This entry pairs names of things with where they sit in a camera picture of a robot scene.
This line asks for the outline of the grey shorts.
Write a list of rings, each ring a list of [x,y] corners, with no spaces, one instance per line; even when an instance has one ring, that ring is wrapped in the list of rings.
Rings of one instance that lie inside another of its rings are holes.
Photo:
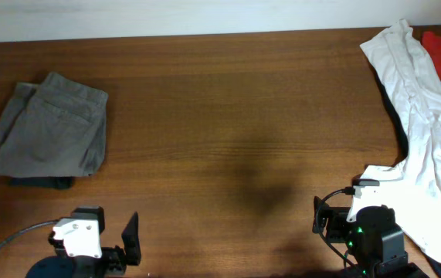
[[[16,84],[0,116],[0,175],[86,177],[103,164],[108,95],[51,72]]]

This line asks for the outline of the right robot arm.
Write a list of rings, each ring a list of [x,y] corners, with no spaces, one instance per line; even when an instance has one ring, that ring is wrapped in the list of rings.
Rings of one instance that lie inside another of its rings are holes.
[[[379,181],[356,178],[352,185],[323,198],[314,197],[312,233],[343,261],[339,277],[425,278],[427,275],[409,262],[404,232],[395,222],[395,211],[385,205],[367,206],[356,215],[349,207],[332,207],[327,201],[336,195],[356,197],[361,188],[376,189]]]

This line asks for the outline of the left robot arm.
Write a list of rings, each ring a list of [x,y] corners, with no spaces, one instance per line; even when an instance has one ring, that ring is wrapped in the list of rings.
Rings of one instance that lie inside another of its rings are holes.
[[[129,266],[141,263],[139,216],[135,212],[121,233],[123,247],[102,247],[104,210],[83,206],[61,218],[49,235],[55,255],[41,259],[27,272],[33,278],[121,277]]]

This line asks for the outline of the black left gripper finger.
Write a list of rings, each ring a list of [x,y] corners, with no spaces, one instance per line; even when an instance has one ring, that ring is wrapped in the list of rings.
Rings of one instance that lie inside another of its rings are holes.
[[[104,209],[100,206],[80,206],[74,209],[71,218],[84,220],[97,220],[98,231],[101,234],[105,230]]]
[[[139,216],[137,212],[131,216],[128,224],[121,233],[124,244],[126,264],[139,266],[141,263],[141,247],[138,236]]]

